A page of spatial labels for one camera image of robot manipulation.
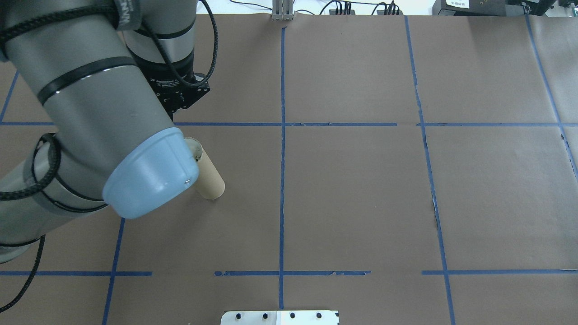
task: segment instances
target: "paper tube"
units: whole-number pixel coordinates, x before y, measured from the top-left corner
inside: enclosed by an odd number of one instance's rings
[[[192,155],[199,166],[199,178],[192,185],[207,200],[214,200],[225,192],[225,181],[205,152],[201,143],[193,138],[185,138]]]

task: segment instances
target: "wire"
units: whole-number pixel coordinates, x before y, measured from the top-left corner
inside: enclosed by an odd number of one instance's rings
[[[384,12],[387,10],[387,3],[385,3],[385,2],[380,2],[380,3],[378,3],[377,5],[375,5],[375,8],[373,8],[373,11],[371,12],[371,15],[372,15],[372,16],[373,16],[373,14],[375,13],[375,10],[377,10],[377,7],[379,7],[379,6],[381,6],[381,5],[384,6],[384,8],[383,8],[383,11],[384,11]]]
[[[257,3],[240,2],[240,1],[234,1],[234,0],[229,0],[229,1],[232,2],[232,3],[238,3],[238,4],[240,4],[240,5],[258,6],[258,7],[261,7],[261,8],[268,9],[268,10],[273,10],[273,8],[269,8],[269,7],[263,6],[263,5],[258,5]]]
[[[299,9],[299,10],[296,10],[295,12],[308,12],[312,15],[315,15],[314,13],[310,12],[309,10],[305,10],[305,9]]]
[[[325,9],[326,9],[331,3],[333,3],[333,2],[339,4],[339,11],[343,10],[343,8],[341,7],[341,1],[332,0],[332,1],[329,1],[329,2],[323,7],[323,9],[319,12],[319,14],[323,14],[323,11],[325,11]],[[335,14],[337,14],[337,4],[335,5]]]
[[[32,156],[32,160],[36,158],[36,154],[40,149],[39,145],[41,143],[48,142],[50,144],[48,157],[49,157],[49,168],[43,178],[40,181],[36,182],[32,186],[28,186],[23,190],[11,191],[11,192],[0,192],[0,201],[14,201],[20,200],[23,198],[30,197],[36,193],[41,192],[44,190],[56,177],[58,169],[60,167],[60,160],[61,160],[61,148],[58,140],[54,137],[54,133],[46,133],[40,137],[40,140],[36,143],[36,148],[34,150],[34,155]]]
[[[42,257],[42,250],[44,249],[45,239],[46,239],[46,235],[42,235],[40,237],[40,243],[38,244],[38,252],[36,253],[36,260],[34,261],[34,266],[32,267],[32,271],[30,271],[30,274],[28,275],[28,279],[24,283],[24,286],[22,287],[22,289],[20,289],[20,292],[18,293],[18,295],[16,295],[16,297],[14,299],[12,299],[11,302],[6,304],[5,306],[0,307],[0,313],[3,313],[5,311],[7,311],[8,309],[12,308],[12,306],[16,305],[16,303],[18,301],[20,301],[20,299],[22,299],[22,296],[24,295],[26,290],[28,290],[28,287],[30,287],[32,280],[34,279],[34,276],[36,275],[36,272],[38,271],[38,266],[40,265],[40,258]]]
[[[217,64],[217,50],[218,50],[217,22],[215,21],[215,17],[213,15],[213,12],[211,11],[211,8],[209,7],[209,4],[207,3],[207,0],[199,0],[199,1],[201,1],[203,3],[203,5],[205,6],[205,8],[207,9],[207,13],[209,14],[209,18],[211,19],[211,24],[213,25],[213,34],[214,34],[213,59],[211,61],[211,66],[210,66],[207,74],[199,82],[189,83],[179,75],[179,73],[177,72],[175,66],[173,65],[173,63],[171,61],[171,58],[169,58],[169,55],[166,53],[165,48],[161,44],[161,41],[158,39],[157,34],[155,34],[153,32],[150,25],[146,21],[144,21],[144,20],[142,21],[142,26],[144,27],[144,30],[153,39],[154,44],[157,46],[157,49],[158,49],[159,53],[161,54],[162,59],[165,61],[166,65],[169,67],[169,70],[171,70],[174,77],[182,85],[184,85],[185,87],[188,87],[188,88],[197,88],[197,87],[205,84],[209,80],[211,75],[213,74],[213,72],[215,70],[215,65]]]
[[[9,40],[20,36],[26,32],[30,32],[33,29],[51,24],[57,23],[59,21],[65,21],[73,18],[89,16],[93,14],[112,14],[115,16],[114,21],[118,24],[118,11],[114,6],[85,6],[80,8],[63,10],[60,12],[53,12],[44,14],[42,16],[34,17],[28,20],[18,23],[12,27],[0,30],[0,47],[4,48],[4,45]]]

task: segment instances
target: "blue tape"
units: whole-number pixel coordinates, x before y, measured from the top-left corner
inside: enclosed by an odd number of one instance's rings
[[[438,223],[439,251],[440,251],[440,254],[442,256],[443,270],[447,271],[446,250],[443,246],[442,224],[441,224],[440,219],[439,219],[438,199],[437,199],[436,193],[435,193],[434,175],[432,172],[431,160],[429,159],[429,148],[428,148],[427,136],[425,133],[424,114],[423,114],[423,110],[421,108],[420,95],[419,95],[419,92],[417,91],[416,62],[415,62],[415,59],[413,57],[412,37],[411,37],[410,31],[409,31],[409,21],[407,19],[407,16],[404,16],[404,19],[405,19],[405,30],[406,30],[406,34],[407,34],[407,46],[409,48],[409,58],[410,58],[410,61],[412,63],[413,85],[414,85],[415,92],[416,92],[417,107],[419,108],[418,111],[420,114],[421,136],[422,136],[422,139],[424,142],[425,162],[427,163],[427,167],[428,167],[429,188],[430,188],[431,193],[432,193],[433,205],[435,207],[435,211],[434,211],[435,212],[435,219],[436,219],[436,222]],[[447,274],[444,274],[444,281],[446,284],[446,297],[447,297],[447,306],[448,306],[448,309],[450,312],[450,321],[451,321],[451,325],[455,325],[454,304],[453,304],[453,300],[451,297],[450,277]]]
[[[552,104],[552,108],[554,109],[554,115],[556,116],[556,121],[558,122],[558,128],[560,128],[560,133],[564,137],[563,140],[564,146],[566,147],[568,159],[570,159],[570,164],[572,166],[572,171],[574,172],[574,177],[576,178],[576,180],[578,180],[578,169],[576,169],[576,161],[574,160],[574,155],[572,154],[572,150],[570,149],[568,137],[566,136],[566,132],[564,131],[564,126],[562,125],[562,121],[560,120],[560,114],[558,113],[558,107],[556,106],[556,102],[554,101],[554,96],[552,95],[550,84],[548,83],[548,79],[546,78],[546,74],[544,73],[544,67],[542,66],[542,60],[540,59],[540,55],[538,54],[538,48],[536,47],[536,42],[534,41],[534,34],[532,32],[532,26],[530,24],[530,19],[528,15],[525,15],[525,19],[526,19],[526,26],[528,27],[528,33],[530,35],[530,42],[532,43],[532,50],[534,52],[534,56],[536,57],[536,62],[538,62],[538,68],[540,69],[542,80],[544,81],[544,85],[546,86],[548,98],[550,99],[550,103]]]
[[[365,276],[371,274],[371,271],[285,271],[287,276]]]
[[[215,276],[279,276],[279,271],[217,271],[214,274]]]
[[[365,276],[371,271],[283,271],[284,276]],[[215,276],[279,276],[279,271],[217,271]]]
[[[4,100],[4,106],[2,107],[2,111],[0,112],[0,123],[4,119],[4,114],[6,114],[6,110],[8,109],[8,103],[10,102],[10,97],[12,97],[12,91],[14,91],[14,86],[16,85],[16,80],[18,80],[18,75],[20,73],[16,71],[14,73],[14,78],[12,78],[12,84],[10,85],[10,89],[8,89],[8,94],[6,95],[6,99]]]
[[[110,302],[112,300],[112,291],[114,289],[114,277],[116,276],[116,267],[118,265],[118,256],[120,254],[120,244],[123,241],[124,221],[125,221],[124,218],[120,219],[120,227],[118,228],[118,238],[116,239],[116,248],[114,250],[114,259],[112,262],[112,270],[110,272],[109,290],[108,290],[108,293],[106,294],[105,311],[104,311],[104,315],[102,316],[102,325],[106,325],[106,322],[108,321]]]
[[[284,308],[285,268],[285,28],[281,29],[281,186],[279,204],[279,310]]]
[[[215,126],[215,127],[280,127],[281,123],[260,122],[175,122],[176,126]]]
[[[293,122],[288,127],[395,127],[397,123]]]

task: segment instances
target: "grid line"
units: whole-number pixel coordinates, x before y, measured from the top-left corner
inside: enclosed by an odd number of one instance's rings
[[[118,238],[116,240],[116,248],[114,250],[114,259],[112,262],[112,269],[110,271],[110,281],[109,281],[109,289],[108,293],[106,294],[106,303],[105,303],[105,311],[102,316],[102,325],[106,325],[108,322],[108,314],[110,311],[110,303],[112,301],[112,291],[114,289],[114,279],[116,277],[116,268],[118,265],[118,256],[120,254],[120,244],[123,241],[123,232],[124,232],[124,218],[120,219],[120,226],[118,227]]]
[[[0,123],[4,119],[4,114],[6,114],[6,110],[8,109],[8,103],[10,102],[10,97],[12,97],[12,91],[14,91],[14,86],[16,85],[16,80],[18,80],[18,75],[19,72],[17,70],[14,73],[14,78],[12,78],[12,84],[10,84],[10,89],[8,89],[6,99],[4,100],[4,106],[2,107],[2,111],[0,112]]]
[[[550,88],[550,83],[548,82],[548,79],[546,78],[546,74],[544,73],[544,67],[542,66],[542,60],[540,59],[540,55],[538,54],[538,48],[536,47],[536,42],[534,41],[534,34],[532,32],[532,26],[530,24],[530,18],[528,17],[527,14],[524,16],[526,19],[526,27],[528,27],[528,35],[530,36],[530,43],[532,44],[532,50],[534,52],[534,56],[536,57],[536,62],[538,63],[538,68],[540,69],[540,74],[542,75],[542,80],[544,81],[544,86],[546,87],[546,92],[548,93],[548,98],[550,99],[552,109],[554,110],[554,115],[556,116],[556,122],[558,122],[558,128],[560,129],[560,133],[563,137],[564,146],[566,147],[568,159],[570,159],[570,164],[572,166],[572,171],[574,172],[574,177],[578,181],[578,169],[576,169],[576,162],[574,160],[574,156],[572,155],[572,150],[570,149],[570,144],[568,143],[568,137],[566,137],[566,132],[564,131],[564,126],[562,126],[562,120],[560,119],[560,114],[558,113],[558,107],[556,106],[554,96],[552,95],[552,89]]]
[[[283,276],[365,276],[371,271],[283,271]],[[215,276],[279,276],[279,271],[225,271]]]
[[[428,167],[428,176],[429,176],[429,188],[432,194],[432,201],[433,201],[433,211],[435,214],[435,219],[437,222],[438,228],[438,242],[439,242],[439,252],[442,258],[442,268],[443,268],[443,278],[446,285],[446,298],[447,298],[447,306],[450,313],[450,322],[451,325],[455,325],[455,315],[454,315],[454,304],[451,297],[451,287],[450,287],[450,277],[447,274],[447,262],[446,262],[446,250],[443,246],[443,234],[442,234],[442,223],[439,218],[439,209],[438,209],[438,199],[436,198],[435,192],[435,184],[434,184],[434,175],[432,172],[431,160],[429,158],[429,148],[428,148],[428,141],[427,141],[427,134],[425,133],[425,121],[424,121],[424,114],[421,108],[421,99],[420,94],[417,91],[417,72],[416,72],[416,62],[413,57],[413,48],[412,48],[412,37],[409,30],[409,20],[407,16],[403,17],[405,20],[405,30],[407,34],[407,46],[409,48],[409,58],[412,64],[412,75],[413,75],[413,85],[416,92],[416,102],[418,107],[418,112],[420,115],[420,128],[421,128],[421,136],[424,143],[424,151],[425,151],[425,162]]]
[[[285,29],[281,29],[281,188],[279,204],[279,309],[284,308],[285,271]]]

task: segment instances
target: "blue tape line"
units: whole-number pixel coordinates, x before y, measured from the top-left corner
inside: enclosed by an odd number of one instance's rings
[[[10,89],[8,90],[8,94],[6,95],[6,99],[4,100],[4,106],[2,107],[2,112],[0,112],[0,122],[4,119],[4,114],[6,114],[6,110],[8,109],[8,103],[10,102],[10,97],[12,97],[12,91],[14,90],[14,86],[16,85],[16,80],[18,80],[18,75],[20,73],[16,71],[14,73],[14,78],[12,79],[12,84],[10,85]]]
[[[288,127],[395,127],[397,123],[341,123],[341,122],[293,122]]]
[[[52,122],[1,122],[0,125],[54,125]]]
[[[112,262],[112,270],[110,272],[109,290],[106,294],[105,312],[102,316],[102,325],[106,325],[108,321],[108,314],[110,310],[110,301],[112,299],[112,290],[114,288],[114,277],[116,276],[116,267],[118,265],[118,255],[120,254],[120,243],[123,241],[124,232],[124,218],[120,219],[120,227],[118,228],[118,238],[116,239],[116,248],[114,250],[114,259]]]
[[[426,127],[557,127],[557,123],[417,123]]]
[[[215,126],[215,127],[280,127],[281,123],[261,122],[175,122],[176,126]]]
[[[371,271],[285,271],[287,276],[365,276],[371,274]]]
[[[365,276],[371,271],[283,271],[284,276]],[[279,276],[279,271],[217,271],[215,276]]]
[[[214,274],[215,276],[279,276],[279,271],[217,271]]]
[[[417,107],[419,108],[418,111],[420,114],[421,136],[422,136],[422,139],[424,142],[425,162],[427,163],[427,167],[428,167],[429,188],[430,188],[431,193],[432,193],[435,219],[436,219],[436,222],[438,223],[439,251],[440,251],[440,254],[442,256],[442,267],[443,267],[443,270],[445,272],[445,271],[447,271],[446,250],[443,246],[442,224],[441,224],[440,219],[439,219],[438,199],[437,199],[436,193],[435,193],[434,175],[432,173],[431,160],[429,159],[429,148],[428,148],[427,136],[425,133],[424,114],[423,114],[423,110],[421,107],[420,95],[419,95],[419,92],[417,91],[416,62],[415,62],[415,59],[413,57],[412,37],[411,37],[410,31],[409,31],[409,21],[407,19],[407,16],[404,16],[404,19],[405,19],[405,31],[407,34],[407,46],[409,48],[409,57],[410,57],[410,61],[412,63],[413,85],[414,85],[415,92],[416,92]],[[447,297],[447,306],[448,306],[448,309],[450,312],[450,321],[451,321],[451,325],[455,325],[454,304],[453,304],[453,300],[451,297],[450,277],[448,276],[448,274],[444,274],[444,281],[446,284],[446,297]]]
[[[422,275],[511,275],[511,274],[575,274],[576,269],[454,269],[444,271],[426,270]]]
[[[282,106],[284,107],[284,97],[285,93],[282,91]],[[263,123],[263,122],[175,122],[176,126],[217,126],[217,127],[395,127],[397,123],[390,122],[360,122],[360,123],[348,123],[348,122],[292,122],[292,123]]]
[[[284,308],[285,268],[285,28],[281,29],[281,186],[279,204],[279,310]]]
[[[536,42],[534,41],[534,34],[532,32],[532,26],[530,25],[530,19],[528,15],[525,15],[525,19],[526,19],[526,26],[528,27],[528,33],[530,35],[530,42],[532,43],[532,50],[534,51],[534,56],[536,57],[536,61],[538,62],[538,68],[540,69],[542,80],[544,81],[544,85],[546,86],[548,98],[550,99],[550,103],[552,104],[552,108],[554,109],[554,115],[556,116],[556,122],[558,122],[558,128],[560,129],[560,133],[564,137],[564,146],[566,147],[568,159],[570,159],[570,164],[572,166],[572,171],[574,172],[574,177],[576,178],[576,180],[578,180],[578,169],[576,169],[576,161],[574,160],[574,155],[572,154],[572,150],[570,149],[568,137],[566,136],[566,132],[564,131],[564,126],[562,126],[562,121],[560,120],[560,114],[558,113],[558,107],[556,106],[556,102],[554,101],[554,96],[552,95],[550,84],[548,83],[548,79],[546,78],[546,74],[544,73],[544,67],[542,66],[542,60],[540,60],[538,48],[536,47]]]

